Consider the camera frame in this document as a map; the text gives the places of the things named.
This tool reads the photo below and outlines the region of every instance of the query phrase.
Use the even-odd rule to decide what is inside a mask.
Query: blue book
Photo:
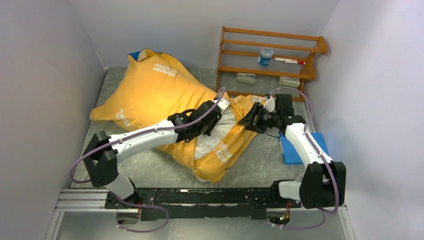
[[[318,143],[318,145],[322,148],[322,150],[329,155],[329,151],[327,150],[326,142],[324,141],[324,137],[320,132],[311,132],[312,137]],[[299,156],[295,147],[285,136],[281,136],[279,138],[282,146],[282,158],[285,164],[303,164],[301,156]]]

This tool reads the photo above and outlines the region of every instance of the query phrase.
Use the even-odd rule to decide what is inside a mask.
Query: blue jar
[[[264,47],[259,52],[257,63],[261,66],[268,66],[273,58],[273,50],[269,47]]]

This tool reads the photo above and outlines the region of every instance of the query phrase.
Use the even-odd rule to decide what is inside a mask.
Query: wooden shelf
[[[295,40],[303,40],[303,41],[314,41],[314,47],[305,47],[305,46],[296,46],[296,45],[284,45],[284,44],[275,44],[275,43],[263,43],[263,42],[255,42],[255,41],[244,41],[237,39],[225,39],[225,33],[238,33],[238,34],[248,34],[248,35],[259,35],[259,36],[268,36],[268,37],[276,37],[282,39],[295,39]],[[296,61],[305,62],[304,65],[301,65],[297,71],[288,72],[286,71],[287,66],[281,65],[279,68],[276,65],[275,60],[271,61],[273,64],[272,67],[261,67],[250,65],[250,67],[240,67],[240,66],[230,66],[223,65],[223,55],[236,55],[236,56],[244,56],[244,57],[255,57],[259,56],[257,52],[248,52],[248,51],[238,51],[238,50],[228,50],[224,49],[223,46],[226,45],[244,45],[244,46],[254,46],[254,47],[268,47],[273,49],[284,49],[291,51],[302,51],[309,52],[307,57],[298,57],[298,56],[287,56],[287,55],[273,55],[273,58],[283,58],[283,59],[292,59]],[[264,76],[275,76],[275,77],[291,77],[291,78],[300,78],[300,86],[298,90],[302,93],[304,92],[304,84],[305,80],[313,80],[315,78],[315,68],[314,68],[314,58],[317,53],[325,54],[327,52],[327,45],[323,36],[307,36],[307,35],[297,35],[297,34],[289,34],[289,33],[279,33],[279,32],[270,32],[270,31],[258,31],[258,30],[249,30],[249,29],[240,29],[240,28],[230,28],[222,26],[221,32],[221,41],[219,46],[219,60],[217,66],[216,73],[216,91],[219,90],[220,87],[220,72],[233,72],[233,73],[250,73],[256,75],[264,75]],[[264,96],[264,94],[258,93],[250,93],[250,92],[237,92],[237,91],[227,91],[229,95],[257,95]],[[303,96],[293,97],[294,101],[305,101]]]

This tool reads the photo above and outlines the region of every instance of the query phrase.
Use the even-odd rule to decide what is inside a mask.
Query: wooden rack
[[[296,40],[306,40],[316,42],[314,47],[303,47],[303,46],[293,46],[293,45],[281,45],[273,43],[263,43],[263,42],[253,42],[253,41],[241,41],[233,39],[225,39],[225,33],[238,33],[238,34],[249,34],[249,35],[259,35],[259,36],[268,36],[268,37],[277,37],[284,39],[296,39]],[[231,55],[240,55],[240,56],[251,56],[257,58],[259,56],[258,52],[247,52],[247,51],[234,51],[223,49],[224,44],[233,44],[233,45],[245,45],[245,46],[255,46],[255,47],[268,47],[272,49],[286,49],[286,50],[295,50],[295,51],[304,51],[309,52],[307,57],[296,57],[296,56],[284,56],[284,55],[273,55],[275,58],[283,59],[292,59],[297,61],[304,61],[305,64],[302,65],[299,73],[293,72],[282,72],[282,71],[270,71],[263,69],[250,69],[242,67],[230,67],[222,65],[223,54]],[[257,30],[248,30],[240,28],[230,28],[222,26],[221,32],[221,42],[219,45],[219,60],[218,67],[216,72],[216,91],[220,88],[220,72],[233,72],[233,73],[249,73],[256,75],[265,75],[265,76],[275,76],[275,77],[291,77],[291,78],[300,78],[300,86],[298,90],[304,93],[304,84],[305,80],[313,80],[315,78],[315,69],[314,69],[314,58],[317,53],[325,54],[327,52],[326,42],[323,36],[306,36],[306,35],[297,35],[297,34],[288,34],[288,33],[279,33],[279,32],[270,32],[270,31],[257,31]],[[264,94],[252,93],[252,92],[238,92],[238,91],[227,91],[229,95],[257,95],[264,96]],[[304,102],[305,99],[303,96],[293,97],[294,101]]]

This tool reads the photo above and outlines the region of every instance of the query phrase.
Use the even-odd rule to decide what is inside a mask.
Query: marble tabletop
[[[103,105],[113,94],[123,79],[125,70],[125,67],[110,67],[107,70],[96,107]],[[189,68],[188,70],[205,86],[215,88],[216,69]],[[267,93],[281,87],[277,77],[256,76],[256,84],[248,84],[236,81],[235,73],[222,72],[220,75],[220,85],[231,91]],[[294,101],[293,107],[295,115],[302,115],[306,120],[308,119],[303,102]],[[102,130],[108,135],[126,132],[114,122],[92,121],[82,149],[86,148],[93,134]],[[272,129],[269,134],[277,135],[277,130]],[[296,179],[305,168],[303,164],[284,164],[280,141],[265,134],[258,134],[234,166],[228,169],[224,178],[215,184],[200,182],[191,169],[157,149],[149,149],[128,158],[118,165],[118,170],[120,174],[130,177],[139,188],[248,188],[269,187],[275,180]],[[74,177],[78,180],[88,179],[83,163],[77,166]],[[90,183],[72,183],[70,187],[93,188]]]

